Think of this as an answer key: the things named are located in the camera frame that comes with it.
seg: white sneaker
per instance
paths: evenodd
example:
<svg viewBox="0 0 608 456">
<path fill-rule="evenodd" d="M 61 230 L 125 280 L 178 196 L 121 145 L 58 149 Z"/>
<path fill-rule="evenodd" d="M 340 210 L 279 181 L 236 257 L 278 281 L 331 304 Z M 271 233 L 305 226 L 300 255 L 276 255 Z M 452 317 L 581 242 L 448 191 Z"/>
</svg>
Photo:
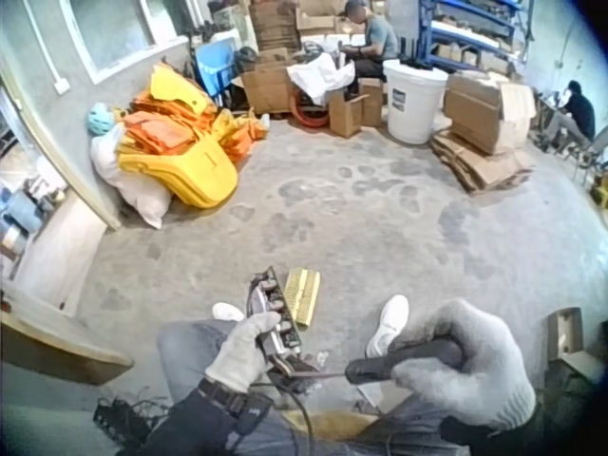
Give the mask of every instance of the white sneaker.
<svg viewBox="0 0 608 456">
<path fill-rule="evenodd" d="M 390 342 L 401 333 L 408 324 L 409 303 L 405 296 L 393 296 L 380 314 L 380 323 L 376 334 L 365 350 L 368 358 L 385 356 L 389 352 Z"/>
<path fill-rule="evenodd" d="M 214 304 L 211 312 L 216 320 L 240 321 L 245 318 L 245 314 L 243 312 L 232 304 L 226 304 L 225 302 Z"/>
</svg>

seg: window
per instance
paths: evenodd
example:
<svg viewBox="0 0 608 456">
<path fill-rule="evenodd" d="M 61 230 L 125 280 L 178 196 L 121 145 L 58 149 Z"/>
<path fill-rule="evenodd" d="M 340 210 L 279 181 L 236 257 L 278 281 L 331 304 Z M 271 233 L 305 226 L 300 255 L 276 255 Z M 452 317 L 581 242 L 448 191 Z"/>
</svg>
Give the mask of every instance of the window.
<svg viewBox="0 0 608 456">
<path fill-rule="evenodd" d="M 178 44 L 191 19 L 179 0 L 61 0 L 93 84 Z"/>
</svg>

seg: electrical outlet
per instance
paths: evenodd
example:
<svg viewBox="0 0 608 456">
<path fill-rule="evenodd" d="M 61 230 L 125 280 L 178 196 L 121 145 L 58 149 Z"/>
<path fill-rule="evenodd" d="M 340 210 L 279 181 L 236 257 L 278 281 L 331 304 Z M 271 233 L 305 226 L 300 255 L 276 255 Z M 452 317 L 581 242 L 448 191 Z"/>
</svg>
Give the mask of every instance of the electrical outlet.
<svg viewBox="0 0 608 456">
<path fill-rule="evenodd" d="M 57 90 L 57 93 L 60 95 L 63 95 L 69 89 L 70 89 L 69 82 L 67 81 L 66 78 L 62 78 L 55 83 L 55 90 Z"/>
</svg>

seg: pile of plastic parts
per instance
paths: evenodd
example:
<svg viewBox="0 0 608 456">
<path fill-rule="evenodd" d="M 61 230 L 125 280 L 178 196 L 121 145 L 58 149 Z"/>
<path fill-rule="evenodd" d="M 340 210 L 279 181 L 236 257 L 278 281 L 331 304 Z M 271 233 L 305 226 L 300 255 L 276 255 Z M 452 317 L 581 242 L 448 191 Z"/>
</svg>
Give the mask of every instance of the pile of plastic parts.
<svg viewBox="0 0 608 456">
<path fill-rule="evenodd" d="M 196 83 L 167 65 L 154 66 L 150 87 L 123 117 L 126 133 L 117 148 L 125 171 L 162 181 L 185 203 L 217 206 L 237 187 L 235 164 L 267 128 L 253 114 L 220 112 Z"/>
</svg>

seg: soldering iron handle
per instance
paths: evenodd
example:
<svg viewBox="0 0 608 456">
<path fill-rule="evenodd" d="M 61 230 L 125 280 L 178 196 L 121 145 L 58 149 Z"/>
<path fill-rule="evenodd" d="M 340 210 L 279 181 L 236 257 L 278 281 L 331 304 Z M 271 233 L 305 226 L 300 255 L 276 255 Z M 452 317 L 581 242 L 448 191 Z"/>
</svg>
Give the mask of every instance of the soldering iron handle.
<svg viewBox="0 0 608 456">
<path fill-rule="evenodd" d="M 390 352 L 379 358 L 366 358 L 351 361 L 346 367 L 346 379 L 352 385 L 382 382 L 391 379 L 392 368 L 412 358 L 438 358 L 443 363 L 459 369 L 463 365 L 463 351 L 450 339 L 436 339 L 424 345 Z"/>
</svg>

